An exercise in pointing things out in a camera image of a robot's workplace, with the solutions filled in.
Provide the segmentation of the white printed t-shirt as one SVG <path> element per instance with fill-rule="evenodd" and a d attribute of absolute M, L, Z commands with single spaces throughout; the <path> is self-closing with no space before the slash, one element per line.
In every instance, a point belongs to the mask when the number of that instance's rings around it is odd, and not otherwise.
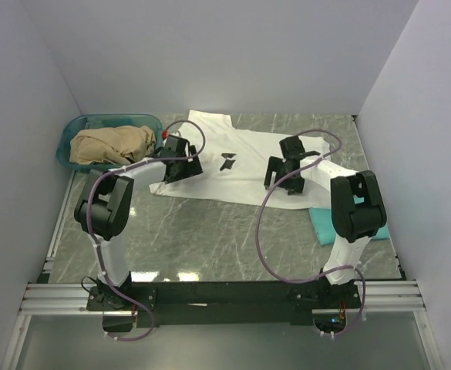
<path fill-rule="evenodd" d="M 202 200 L 219 200 L 236 204 L 259 206 L 267 191 L 264 177 L 271 156 L 279 157 L 280 133 L 261 133 L 236 129 L 231 117 L 223 114 L 191 110 L 189 123 L 179 128 L 180 135 L 196 147 L 206 140 L 204 151 L 198 156 L 203 173 L 175 183 L 150 185 L 154 195 Z"/>

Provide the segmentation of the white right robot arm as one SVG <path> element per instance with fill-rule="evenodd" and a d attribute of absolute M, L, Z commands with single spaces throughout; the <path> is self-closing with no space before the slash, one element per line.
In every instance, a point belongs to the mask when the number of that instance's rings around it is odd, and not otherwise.
<path fill-rule="evenodd" d="M 355 278 L 362 252 L 378 230 L 387 223 L 379 184 L 371 170 L 356 172 L 328 160 L 326 154 L 307 151 L 299 136 L 289 136 L 279 142 L 282 157 L 272 156 L 264 178 L 267 191 L 259 213 L 278 187 L 289 195 L 303 194 L 305 181 L 310 180 L 330 195 L 335 242 L 332 252 L 318 278 L 327 282 L 317 288 L 317 299 L 333 308 L 344 297 L 341 285 Z"/>

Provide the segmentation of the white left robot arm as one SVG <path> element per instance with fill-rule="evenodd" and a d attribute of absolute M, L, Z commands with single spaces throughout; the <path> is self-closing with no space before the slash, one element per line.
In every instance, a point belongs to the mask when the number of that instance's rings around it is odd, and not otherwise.
<path fill-rule="evenodd" d="M 131 288 L 124 285 L 130 269 L 124 257 L 122 232 L 130 218 L 134 191 L 202 174 L 198 157 L 202 150 L 189 140 L 169 135 L 155 154 L 140 162 L 106 171 L 90 171 L 74 218 L 92 242 L 98 280 L 110 285 L 105 300 L 112 308 L 127 308 L 133 299 Z"/>

